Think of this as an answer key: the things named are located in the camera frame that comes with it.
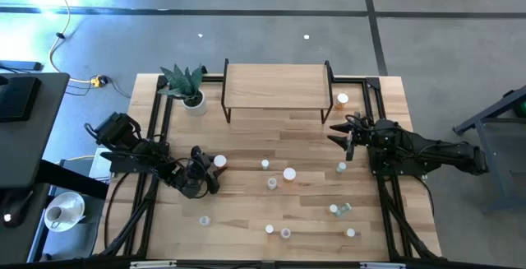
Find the black computer mouse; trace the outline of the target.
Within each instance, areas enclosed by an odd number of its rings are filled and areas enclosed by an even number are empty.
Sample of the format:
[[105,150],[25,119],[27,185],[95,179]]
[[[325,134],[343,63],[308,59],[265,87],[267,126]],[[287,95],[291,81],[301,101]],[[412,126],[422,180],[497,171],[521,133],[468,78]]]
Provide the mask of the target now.
[[0,203],[0,216],[7,228],[16,228],[24,222],[32,195],[30,189],[13,189],[4,195]]

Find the white floor box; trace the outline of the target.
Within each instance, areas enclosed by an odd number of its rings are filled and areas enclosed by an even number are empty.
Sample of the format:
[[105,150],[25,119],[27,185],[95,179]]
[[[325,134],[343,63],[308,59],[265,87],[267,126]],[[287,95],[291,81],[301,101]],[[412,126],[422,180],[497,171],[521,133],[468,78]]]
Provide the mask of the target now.
[[90,168],[89,177],[97,180],[107,180],[112,177],[110,168],[111,161],[102,156],[103,153],[109,152],[106,148],[98,148]]

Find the dark grey desk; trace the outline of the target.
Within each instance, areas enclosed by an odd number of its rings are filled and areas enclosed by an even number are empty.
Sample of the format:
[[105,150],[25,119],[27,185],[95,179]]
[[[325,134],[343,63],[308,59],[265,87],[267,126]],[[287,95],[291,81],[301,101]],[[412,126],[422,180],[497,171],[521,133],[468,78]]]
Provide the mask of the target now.
[[0,265],[6,265],[27,262],[52,185],[99,199],[105,198],[108,185],[43,159],[70,76],[56,72],[0,76],[31,76],[42,82],[28,121],[0,123],[0,203],[9,190],[33,191],[21,225],[7,228],[0,216]]

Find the silver frame bracket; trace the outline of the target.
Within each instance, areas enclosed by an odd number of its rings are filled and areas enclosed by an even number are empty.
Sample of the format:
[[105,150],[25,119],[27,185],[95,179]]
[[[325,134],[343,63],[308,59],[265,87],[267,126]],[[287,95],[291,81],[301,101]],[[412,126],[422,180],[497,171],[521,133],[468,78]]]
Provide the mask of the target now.
[[131,262],[129,269],[169,269],[177,267],[177,263],[171,260],[137,261]]
[[396,262],[360,262],[360,269],[407,269],[403,263]]

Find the grey metal cart frame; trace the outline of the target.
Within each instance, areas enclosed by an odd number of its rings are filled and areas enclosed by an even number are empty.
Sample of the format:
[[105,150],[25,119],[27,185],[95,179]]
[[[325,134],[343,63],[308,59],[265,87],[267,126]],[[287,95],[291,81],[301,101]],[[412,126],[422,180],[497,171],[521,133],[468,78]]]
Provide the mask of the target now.
[[526,114],[505,116],[522,104],[526,104],[526,85],[453,127],[458,135],[475,130],[486,153],[489,174],[497,186],[486,211],[526,208]]

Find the white mug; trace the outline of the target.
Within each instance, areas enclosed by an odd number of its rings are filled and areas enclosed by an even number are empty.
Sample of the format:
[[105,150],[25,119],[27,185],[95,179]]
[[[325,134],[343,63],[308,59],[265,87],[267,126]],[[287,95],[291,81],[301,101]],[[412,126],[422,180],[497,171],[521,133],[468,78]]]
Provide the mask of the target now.
[[56,229],[60,224],[68,222],[71,219],[71,214],[61,206],[53,206],[46,211],[45,219],[48,221],[50,229]]

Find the black flat device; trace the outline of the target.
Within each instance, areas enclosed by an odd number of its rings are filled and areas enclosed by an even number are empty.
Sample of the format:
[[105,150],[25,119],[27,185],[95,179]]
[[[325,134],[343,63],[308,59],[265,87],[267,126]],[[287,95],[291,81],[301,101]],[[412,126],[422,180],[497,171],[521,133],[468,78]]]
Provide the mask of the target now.
[[0,123],[28,121],[41,84],[37,77],[0,76]]

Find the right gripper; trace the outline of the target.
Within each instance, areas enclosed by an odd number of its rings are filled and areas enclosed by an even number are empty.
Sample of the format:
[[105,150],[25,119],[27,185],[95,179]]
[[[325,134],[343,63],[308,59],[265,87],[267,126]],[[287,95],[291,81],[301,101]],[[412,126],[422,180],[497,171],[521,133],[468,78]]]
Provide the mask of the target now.
[[347,133],[347,137],[328,135],[327,137],[342,149],[346,149],[346,161],[352,161],[355,146],[365,146],[383,151],[385,146],[376,129],[367,127],[364,121],[357,115],[346,115],[347,123],[330,125],[330,129],[337,132]]

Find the snake plant in white pot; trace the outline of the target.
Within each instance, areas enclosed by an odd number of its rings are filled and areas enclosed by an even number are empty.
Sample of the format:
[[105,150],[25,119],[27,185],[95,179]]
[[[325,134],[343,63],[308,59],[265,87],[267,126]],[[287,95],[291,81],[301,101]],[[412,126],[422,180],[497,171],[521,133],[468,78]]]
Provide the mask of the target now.
[[177,64],[173,69],[160,68],[167,83],[159,90],[158,94],[168,98],[181,100],[184,108],[192,116],[200,116],[206,113],[205,94],[201,90],[203,76],[207,73],[205,66],[200,65],[192,72],[188,67],[181,70]]

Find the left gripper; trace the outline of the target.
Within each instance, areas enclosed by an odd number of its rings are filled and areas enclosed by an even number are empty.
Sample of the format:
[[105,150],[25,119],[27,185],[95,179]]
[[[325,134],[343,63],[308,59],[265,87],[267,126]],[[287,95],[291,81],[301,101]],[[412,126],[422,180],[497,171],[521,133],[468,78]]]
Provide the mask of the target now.
[[186,158],[187,164],[182,168],[182,181],[178,184],[179,191],[185,197],[198,199],[219,191],[218,178],[227,167],[212,172],[210,169],[215,157],[206,154],[199,146],[192,147],[190,157]]

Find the wooden shelf with black legs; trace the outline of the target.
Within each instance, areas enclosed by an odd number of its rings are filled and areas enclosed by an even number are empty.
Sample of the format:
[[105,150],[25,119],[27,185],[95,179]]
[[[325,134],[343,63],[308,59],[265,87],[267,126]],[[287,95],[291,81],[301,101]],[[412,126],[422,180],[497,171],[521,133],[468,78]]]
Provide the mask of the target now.
[[334,106],[335,79],[322,64],[255,64],[224,61],[221,107],[227,122],[233,109],[318,110],[325,123]]

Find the black aluminium table frame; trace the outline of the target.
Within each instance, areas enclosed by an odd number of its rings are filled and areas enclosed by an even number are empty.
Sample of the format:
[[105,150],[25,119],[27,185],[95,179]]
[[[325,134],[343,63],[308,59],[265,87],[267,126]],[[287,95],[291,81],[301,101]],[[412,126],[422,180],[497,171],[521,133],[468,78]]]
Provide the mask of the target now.
[[[145,132],[165,137],[174,157],[186,157],[194,146],[210,155],[224,155],[227,170],[220,189],[201,199],[185,198],[163,183],[131,174],[114,179],[109,187],[104,217],[95,245],[104,250],[130,217],[148,190],[155,204],[139,219],[120,249],[146,259],[178,262],[385,261],[389,257],[377,183],[371,175],[367,151],[357,148],[345,172],[336,172],[344,153],[327,136],[330,125],[342,123],[346,114],[359,112],[387,117],[404,128],[411,119],[404,88],[398,77],[336,77],[335,94],[349,102],[333,111],[325,123],[311,110],[235,109],[227,122],[221,107],[222,84],[209,78],[203,89],[207,112],[188,115],[178,102],[156,92],[158,76],[136,77],[128,113]],[[261,161],[270,167],[263,170]],[[283,180],[293,168],[297,177]],[[277,180],[269,190],[267,181]],[[330,205],[349,203],[352,210],[335,216]],[[208,226],[199,223],[211,218]],[[265,227],[274,226],[267,234]],[[280,231],[291,230],[289,239]],[[356,235],[344,235],[352,228]]]

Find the black bar device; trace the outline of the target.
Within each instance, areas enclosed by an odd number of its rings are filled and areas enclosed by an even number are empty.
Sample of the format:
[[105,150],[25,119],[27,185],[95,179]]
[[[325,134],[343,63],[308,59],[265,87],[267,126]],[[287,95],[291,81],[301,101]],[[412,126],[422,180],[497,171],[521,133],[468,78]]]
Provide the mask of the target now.
[[39,72],[43,65],[40,62],[0,60],[0,68],[15,72]]

